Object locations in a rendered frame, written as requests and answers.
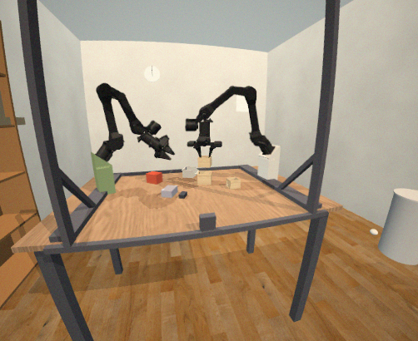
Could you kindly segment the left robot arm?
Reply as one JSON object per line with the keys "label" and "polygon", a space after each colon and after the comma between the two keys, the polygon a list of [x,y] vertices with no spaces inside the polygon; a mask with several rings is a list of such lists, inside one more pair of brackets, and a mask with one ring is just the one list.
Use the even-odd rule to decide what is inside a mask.
{"label": "left robot arm", "polygon": [[[155,121],[151,121],[147,127],[136,118],[127,98],[123,92],[118,91],[117,89],[111,87],[107,83],[100,84],[96,89],[97,95],[102,103],[104,114],[107,121],[107,127],[109,130],[109,143],[102,143],[102,146],[99,148],[96,156],[102,158],[104,161],[109,161],[112,157],[112,153],[116,150],[120,150],[124,146],[123,134],[119,134],[117,130],[117,124],[115,121],[113,109],[112,109],[112,99],[118,100],[120,106],[122,107],[128,121],[129,126],[133,134],[140,135],[137,137],[138,142],[143,141],[146,144],[153,138],[152,135],[156,135],[159,130],[162,128],[160,124]],[[112,97],[113,96],[113,97]],[[115,96],[115,97],[114,97]],[[149,131],[150,130],[150,131]],[[145,132],[145,133],[144,133]]]}

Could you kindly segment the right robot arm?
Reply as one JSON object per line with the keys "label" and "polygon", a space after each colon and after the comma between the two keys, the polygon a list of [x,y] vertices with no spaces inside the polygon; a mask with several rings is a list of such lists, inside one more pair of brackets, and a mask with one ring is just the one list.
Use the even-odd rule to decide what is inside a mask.
{"label": "right robot arm", "polygon": [[[233,95],[244,96],[246,99],[246,103],[248,105],[248,110],[249,110],[249,115],[250,115],[250,120],[251,120],[251,132],[249,132],[251,136],[250,140],[254,144],[254,146],[260,147],[263,155],[270,155],[274,151],[275,146],[272,146],[269,140],[267,140],[267,138],[264,135],[262,135],[259,130],[259,124],[258,124],[258,118],[257,118],[257,112],[256,112],[256,89],[252,86],[246,86],[246,87],[237,86],[237,87],[241,87],[241,88],[230,86],[217,99],[203,106],[200,109],[199,114],[197,116],[197,122],[199,122],[199,131],[210,131],[210,122],[213,122],[213,121],[211,120],[211,118],[209,120],[207,119],[221,104],[223,104]],[[189,118],[186,119],[186,125],[185,125],[186,131],[197,131],[198,123],[196,123],[195,121],[196,119],[189,119]],[[252,133],[252,127],[253,127],[253,133]],[[210,144],[210,143],[211,143],[211,138],[207,137],[207,134],[205,134],[205,136],[202,136],[202,134],[199,134],[199,137],[197,138],[197,146],[206,146],[207,144]]]}

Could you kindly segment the orange block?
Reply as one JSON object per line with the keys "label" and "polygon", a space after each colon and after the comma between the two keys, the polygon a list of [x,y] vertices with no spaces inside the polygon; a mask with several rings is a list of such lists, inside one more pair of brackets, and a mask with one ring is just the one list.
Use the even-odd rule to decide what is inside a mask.
{"label": "orange block", "polygon": [[151,171],[149,173],[146,173],[146,176],[147,176],[147,183],[157,185],[162,182],[162,172]]}

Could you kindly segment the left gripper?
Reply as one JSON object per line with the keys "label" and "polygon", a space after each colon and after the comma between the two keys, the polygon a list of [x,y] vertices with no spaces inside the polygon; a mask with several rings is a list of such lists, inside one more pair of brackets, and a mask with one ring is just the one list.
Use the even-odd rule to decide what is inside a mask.
{"label": "left gripper", "polygon": [[[158,145],[159,142],[160,142],[160,145]],[[162,158],[162,159],[166,159],[166,160],[171,160],[172,158],[169,155],[167,155],[166,153],[169,153],[171,155],[175,155],[175,153],[173,152],[173,150],[169,146],[169,141],[166,137],[163,137],[161,141],[159,141],[157,139],[157,137],[153,137],[148,142],[148,147],[149,148],[151,147],[152,149],[155,150],[154,157],[156,157],[156,158],[158,157],[158,158]],[[162,149],[161,149],[161,147],[162,147]]]}

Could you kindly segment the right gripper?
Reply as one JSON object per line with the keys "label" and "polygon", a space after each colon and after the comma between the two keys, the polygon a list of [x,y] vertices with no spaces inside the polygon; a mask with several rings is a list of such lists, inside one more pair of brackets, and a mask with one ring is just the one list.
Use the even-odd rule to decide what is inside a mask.
{"label": "right gripper", "polygon": [[[207,136],[210,136],[209,131],[199,131],[199,134],[202,134],[202,136],[205,136],[205,134],[207,134]],[[197,146],[197,142],[196,141],[187,142],[187,147],[193,147],[193,146],[197,150],[197,153],[198,153],[199,157],[202,158],[201,147]],[[210,150],[209,150],[209,158],[210,158],[213,149],[215,149],[216,147],[222,147],[222,142],[221,141],[214,141],[214,142],[211,142],[210,144],[207,144],[207,146],[210,146]]]}

